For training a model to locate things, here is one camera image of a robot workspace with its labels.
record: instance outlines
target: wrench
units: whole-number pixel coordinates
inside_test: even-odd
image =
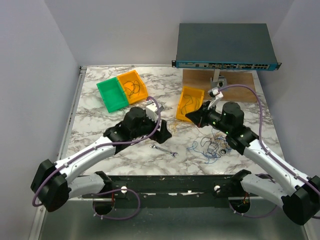
[[[174,158],[176,158],[177,155],[178,155],[178,153],[175,152],[175,151],[169,151],[169,150],[166,150],[166,149],[164,149],[164,148],[162,148],[162,147],[156,146],[156,145],[154,145],[154,144],[150,145],[150,148],[152,148],[152,149],[158,149],[158,150],[160,150],[160,151],[162,151],[162,152],[164,152],[164,153],[166,153],[166,154],[170,154],[170,155],[171,155],[172,157],[174,157]]]

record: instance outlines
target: wooden block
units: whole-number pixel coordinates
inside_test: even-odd
[[[210,78],[214,76],[214,70],[184,69],[182,85],[196,89],[203,89],[204,99],[210,100],[208,91],[211,89]],[[220,71],[220,75],[226,78],[227,84],[243,84],[256,90],[252,73]],[[223,91],[223,101],[256,103],[254,94],[244,87],[232,87]]]

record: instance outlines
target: green bin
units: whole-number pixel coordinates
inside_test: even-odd
[[[109,113],[129,105],[126,94],[116,77],[96,84]]]

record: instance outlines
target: white wall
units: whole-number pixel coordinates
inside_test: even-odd
[[[0,239],[28,239],[38,165],[56,160],[79,68],[43,0],[0,8]]]
[[[294,0],[45,0],[81,65],[171,64],[179,23],[267,23]]]
[[[295,0],[272,39],[283,64],[260,78],[285,159],[311,177],[320,176],[319,24],[320,1]]]

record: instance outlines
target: small part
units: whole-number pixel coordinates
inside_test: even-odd
[[[220,192],[220,186],[219,185],[215,185],[213,190],[218,194]]]
[[[162,152],[164,152],[164,153],[166,153],[166,154],[170,154],[170,155],[171,155],[172,157],[174,157],[174,158],[176,158],[177,155],[178,155],[178,153],[175,152],[175,151],[169,151],[169,150],[166,150],[166,149],[164,149],[164,148],[162,148],[162,147],[156,146],[156,145],[154,145],[154,144],[150,145],[150,148],[152,148],[152,149],[158,149],[158,150],[160,150],[160,151],[162,151]]]
[[[222,92],[219,91],[219,89],[217,87],[214,87],[212,89],[210,89],[208,91],[210,97],[214,98],[209,106],[208,106],[208,110],[215,107],[217,105],[217,103],[224,97],[224,95],[222,94]]]
[[[156,104],[147,102],[147,106],[145,107],[145,113],[146,115],[154,122],[157,122],[158,120],[158,109]],[[159,104],[159,109],[160,112],[162,112],[164,110],[164,106],[162,106],[161,104]]]
[[[226,155],[226,154],[227,154],[227,150],[225,150],[224,148],[222,148],[222,149],[220,150],[220,154],[221,154],[222,156]]]
[[[222,88],[224,86],[227,86],[227,79],[222,76],[222,75],[219,75],[217,81],[214,81],[214,78],[211,77],[210,78],[210,85],[211,85],[211,88]]]

